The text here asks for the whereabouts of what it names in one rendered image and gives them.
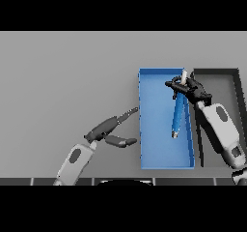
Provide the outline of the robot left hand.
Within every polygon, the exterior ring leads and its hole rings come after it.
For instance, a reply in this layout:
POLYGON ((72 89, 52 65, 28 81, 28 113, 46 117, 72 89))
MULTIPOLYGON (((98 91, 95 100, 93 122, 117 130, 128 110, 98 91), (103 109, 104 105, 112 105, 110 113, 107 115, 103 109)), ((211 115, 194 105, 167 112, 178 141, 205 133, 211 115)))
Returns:
POLYGON ((102 139, 109 145, 125 148, 137 142, 136 138, 122 138, 116 135, 111 135, 111 132, 119 126, 123 121, 129 118, 133 113, 137 112, 138 108, 134 107, 126 111, 122 116, 113 116, 101 122, 84 135, 84 138, 92 144, 94 141, 101 141, 102 139))

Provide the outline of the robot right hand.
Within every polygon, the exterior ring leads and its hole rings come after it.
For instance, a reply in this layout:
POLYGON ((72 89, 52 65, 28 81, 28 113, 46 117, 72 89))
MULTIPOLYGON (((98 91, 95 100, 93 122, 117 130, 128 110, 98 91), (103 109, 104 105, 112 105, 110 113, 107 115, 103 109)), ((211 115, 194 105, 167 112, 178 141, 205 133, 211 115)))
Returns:
POLYGON ((185 84, 182 85, 181 76, 175 76, 172 80, 166 81, 165 85, 174 90, 174 97, 178 94, 183 94, 192 104, 203 102, 205 106, 211 105, 212 95, 207 93, 203 84, 194 78, 187 77, 185 84))

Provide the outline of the blue pipe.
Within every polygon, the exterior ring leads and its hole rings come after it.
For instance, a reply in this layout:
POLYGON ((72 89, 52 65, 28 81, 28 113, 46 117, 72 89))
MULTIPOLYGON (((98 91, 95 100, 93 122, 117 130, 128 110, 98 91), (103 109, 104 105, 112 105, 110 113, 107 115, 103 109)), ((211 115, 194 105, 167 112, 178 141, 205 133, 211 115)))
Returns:
MULTIPOLYGON (((179 84, 184 85, 186 83, 187 70, 183 70, 181 76, 176 76, 174 82, 178 81, 179 84)), ((183 110, 183 94, 177 91, 174 92, 173 99, 176 101, 174 119, 172 124, 172 137, 177 138, 180 127, 181 113, 183 110)))

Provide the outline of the dark grey bin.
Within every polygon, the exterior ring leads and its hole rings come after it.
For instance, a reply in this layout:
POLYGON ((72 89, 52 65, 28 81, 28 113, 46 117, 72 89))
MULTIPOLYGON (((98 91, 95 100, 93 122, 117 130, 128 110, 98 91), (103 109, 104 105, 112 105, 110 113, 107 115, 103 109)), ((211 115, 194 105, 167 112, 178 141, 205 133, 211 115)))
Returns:
MULTIPOLYGON (((195 69, 194 77, 212 95, 211 103, 221 103, 229 113, 239 135, 240 144, 247 157, 247 103, 244 99, 238 68, 195 69)), ((204 129, 199 124, 195 108, 201 166, 218 166, 222 158, 212 148, 204 129)))

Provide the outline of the blue bin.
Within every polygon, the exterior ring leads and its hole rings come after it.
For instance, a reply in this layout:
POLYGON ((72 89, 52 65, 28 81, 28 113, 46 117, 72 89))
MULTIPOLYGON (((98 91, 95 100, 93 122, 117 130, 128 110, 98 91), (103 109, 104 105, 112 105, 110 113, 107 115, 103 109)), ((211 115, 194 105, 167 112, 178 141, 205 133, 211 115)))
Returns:
POLYGON ((139 132, 141 168, 145 170, 193 169, 195 167, 189 102, 182 102, 178 137, 172 137, 176 101, 166 81, 183 68, 140 68, 139 132))

